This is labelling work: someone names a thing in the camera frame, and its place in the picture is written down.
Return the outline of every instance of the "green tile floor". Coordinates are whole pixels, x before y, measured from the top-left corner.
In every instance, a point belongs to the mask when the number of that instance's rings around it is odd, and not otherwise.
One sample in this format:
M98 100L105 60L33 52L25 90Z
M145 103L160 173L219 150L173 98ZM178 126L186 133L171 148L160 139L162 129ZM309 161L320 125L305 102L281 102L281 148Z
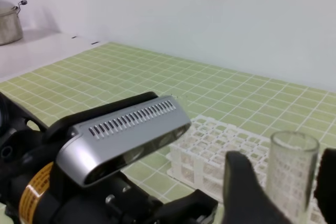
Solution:
M151 90L179 97L191 118L210 116L266 137L298 130L319 139L321 149L336 147L336 93L121 44L105 44L0 83L0 90L48 125ZM164 148L125 170L164 202L192 191L166 175L168 151Z

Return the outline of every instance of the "metal bolt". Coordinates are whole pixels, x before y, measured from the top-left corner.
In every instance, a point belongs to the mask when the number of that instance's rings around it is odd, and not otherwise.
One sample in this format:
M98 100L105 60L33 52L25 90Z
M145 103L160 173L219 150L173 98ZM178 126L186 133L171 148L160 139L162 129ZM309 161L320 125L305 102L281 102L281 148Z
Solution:
M126 193L129 189L131 189L131 187L129 185L127 185L122 189L122 192Z
M113 194L110 194L109 196L106 197L105 203L109 204L114 199L115 199L115 196Z

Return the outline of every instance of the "stainless steel pot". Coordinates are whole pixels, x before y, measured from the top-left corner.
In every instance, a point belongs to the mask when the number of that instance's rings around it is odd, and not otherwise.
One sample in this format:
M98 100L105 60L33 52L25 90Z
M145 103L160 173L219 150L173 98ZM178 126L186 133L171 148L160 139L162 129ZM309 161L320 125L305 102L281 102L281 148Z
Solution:
M27 1L22 0L18 6L10 2L0 2L0 46L22 39L22 26L18 17L21 5L26 5Z

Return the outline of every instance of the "glass beaker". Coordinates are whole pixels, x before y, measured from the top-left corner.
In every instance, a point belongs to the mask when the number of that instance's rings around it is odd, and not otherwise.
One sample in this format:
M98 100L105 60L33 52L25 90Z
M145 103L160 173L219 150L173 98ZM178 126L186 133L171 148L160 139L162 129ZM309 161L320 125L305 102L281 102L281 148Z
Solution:
M307 221L319 145L300 132L271 136L266 194L293 224Z

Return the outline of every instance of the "yellow warning label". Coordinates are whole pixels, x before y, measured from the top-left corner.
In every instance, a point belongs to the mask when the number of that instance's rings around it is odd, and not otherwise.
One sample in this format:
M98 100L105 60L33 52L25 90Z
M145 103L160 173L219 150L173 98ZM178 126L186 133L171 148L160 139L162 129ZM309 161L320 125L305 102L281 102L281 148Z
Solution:
M24 224L33 224L34 213L41 196L49 188L50 171L54 163L43 167L29 182L19 204L19 214Z

